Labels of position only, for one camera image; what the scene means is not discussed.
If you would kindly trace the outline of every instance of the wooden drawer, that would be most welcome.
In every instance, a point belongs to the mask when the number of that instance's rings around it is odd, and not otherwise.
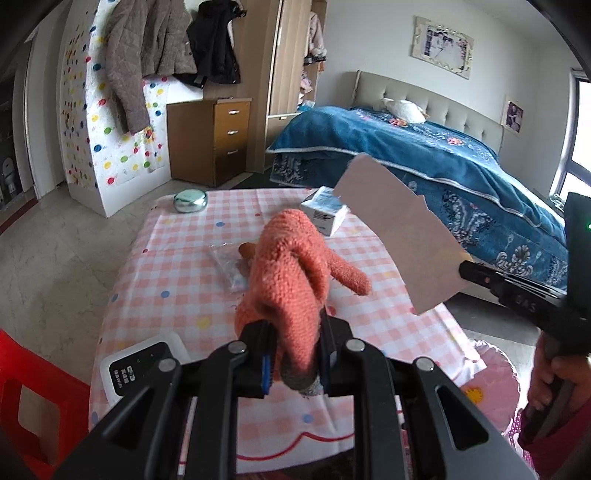
[[[216,186],[234,178],[246,170],[246,144],[242,148],[228,150],[227,148],[215,148]]]
[[[235,150],[237,148],[246,147],[248,141],[248,131],[246,128],[226,130],[223,135],[215,136],[213,139],[214,148]]]
[[[215,137],[224,137],[232,130],[247,130],[249,111],[249,102],[217,103],[213,113]]]

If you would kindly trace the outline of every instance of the wooden cabinet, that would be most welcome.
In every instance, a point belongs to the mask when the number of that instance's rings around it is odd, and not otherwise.
[[[168,105],[172,177],[217,187],[244,172],[250,106],[250,99]]]

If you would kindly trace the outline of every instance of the photo frame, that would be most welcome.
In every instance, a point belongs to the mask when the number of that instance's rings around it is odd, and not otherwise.
[[[428,18],[415,17],[411,56],[469,79],[474,39]]]
[[[506,96],[501,125],[519,137],[523,129],[523,116],[523,107],[518,102]]]

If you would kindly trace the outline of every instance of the white wall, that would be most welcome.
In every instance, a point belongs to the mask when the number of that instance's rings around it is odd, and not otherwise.
[[[569,115],[570,72],[579,68],[579,62],[565,43],[540,52],[538,114],[518,178],[542,195],[550,192],[560,164]]]
[[[62,2],[43,19],[33,38],[25,88],[29,158],[37,197],[65,179],[56,117],[57,66],[70,7]]]
[[[415,15],[475,39],[469,80],[410,56]],[[324,40],[328,56],[319,105],[349,106],[355,72],[366,70],[432,90],[495,121],[501,118],[505,95],[519,102],[526,115],[534,114],[537,46],[462,0],[335,0],[329,2]],[[531,133],[526,122],[522,137],[507,132],[499,156],[512,175],[521,171]]]

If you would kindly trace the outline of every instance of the hanging clothes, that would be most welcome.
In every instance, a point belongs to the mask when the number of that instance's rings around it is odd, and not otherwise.
[[[228,34],[228,24],[245,15],[246,10],[233,0],[201,3],[197,17],[187,29],[197,74],[177,75],[177,78],[201,88],[208,79],[214,83],[240,83],[240,68]]]
[[[123,107],[124,129],[132,134],[150,125],[142,78],[195,73],[187,40],[191,15],[183,0],[121,0],[107,24],[106,75]]]
[[[314,12],[310,12],[310,35],[308,43],[308,55],[304,64],[316,63],[326,60],[326,48],[322,37],[322,25],[320,18]]]

